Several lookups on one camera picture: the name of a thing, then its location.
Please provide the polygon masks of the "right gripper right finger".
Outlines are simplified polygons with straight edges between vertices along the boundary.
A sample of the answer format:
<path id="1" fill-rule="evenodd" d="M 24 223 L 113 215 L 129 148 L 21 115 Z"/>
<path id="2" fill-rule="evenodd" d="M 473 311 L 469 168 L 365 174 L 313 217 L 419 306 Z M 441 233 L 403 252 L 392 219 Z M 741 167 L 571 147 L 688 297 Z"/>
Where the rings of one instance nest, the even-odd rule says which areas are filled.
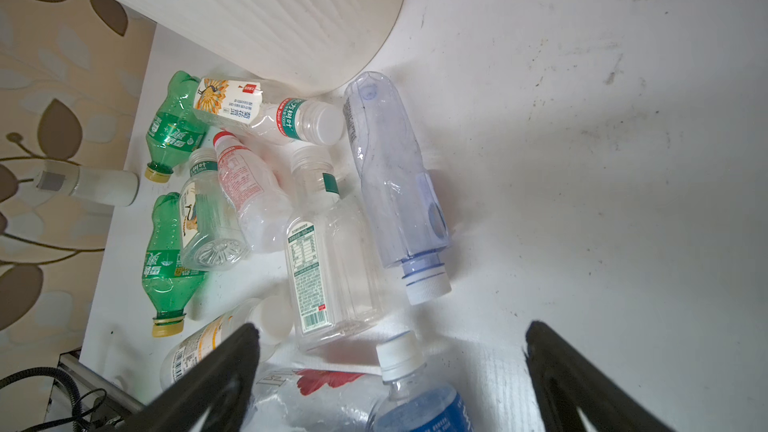
<path id="1" fill-rule="evenodd" d="M 547 431 L 668 431 L 542 321 L 526 331 L 526 364 Z"/>

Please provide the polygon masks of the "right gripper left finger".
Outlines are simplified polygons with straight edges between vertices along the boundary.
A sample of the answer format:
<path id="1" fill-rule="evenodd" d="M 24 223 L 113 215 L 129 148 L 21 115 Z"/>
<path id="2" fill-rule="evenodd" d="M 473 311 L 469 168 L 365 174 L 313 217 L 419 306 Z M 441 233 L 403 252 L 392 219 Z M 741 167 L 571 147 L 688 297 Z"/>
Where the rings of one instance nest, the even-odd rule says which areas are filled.
<path id="1" fill-rule="evenodd" d="M 238 431 L 244 422 L 257 372 L 259 331 L 251 323 L 193 367 L 119 431 Z"/>

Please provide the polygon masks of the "blue label bottle front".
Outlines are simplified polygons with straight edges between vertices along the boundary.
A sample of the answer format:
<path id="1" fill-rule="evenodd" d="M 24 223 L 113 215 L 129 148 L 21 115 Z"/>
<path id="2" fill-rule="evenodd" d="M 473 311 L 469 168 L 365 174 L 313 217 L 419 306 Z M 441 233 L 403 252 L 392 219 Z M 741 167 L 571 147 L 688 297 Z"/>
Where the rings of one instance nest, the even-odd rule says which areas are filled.
<path id="1" fill-rule="evenodd" d="M 376 347 L 385 398 L 371 414 L 369 431 L 458 431 L 474 429 L 463 398 L 448 382 L 426 374 L 416 334 L 403 332 Z"/>

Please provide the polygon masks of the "clear bluish water bottle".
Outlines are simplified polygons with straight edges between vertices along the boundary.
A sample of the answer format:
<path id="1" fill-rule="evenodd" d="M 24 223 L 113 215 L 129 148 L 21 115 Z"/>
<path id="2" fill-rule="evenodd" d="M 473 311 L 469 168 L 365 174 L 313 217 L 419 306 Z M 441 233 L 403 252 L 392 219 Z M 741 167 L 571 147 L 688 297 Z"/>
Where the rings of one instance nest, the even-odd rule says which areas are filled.
<path id="1" fill-rule="evenodd" d="M 363 72 L 345 90 L 343 113 L 383 266 L 402 269 L 412 305 L 450 293 L 440 258 L 450 233 L 397 88 L 379 72 Z"/>

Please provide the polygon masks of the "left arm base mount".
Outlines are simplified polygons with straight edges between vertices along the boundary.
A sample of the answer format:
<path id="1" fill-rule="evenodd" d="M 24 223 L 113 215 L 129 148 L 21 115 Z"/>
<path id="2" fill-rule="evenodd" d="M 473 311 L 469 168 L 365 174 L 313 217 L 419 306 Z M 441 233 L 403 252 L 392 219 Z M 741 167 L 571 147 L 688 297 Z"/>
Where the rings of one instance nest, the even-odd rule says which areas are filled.
<path id="1" fill-rule="evenodd" d="M 144 405 L 81 361 L 75 349 L 56 365 L 25 368 L 1 377 L 3 431 L 96 431 L 119 428 Z"/>

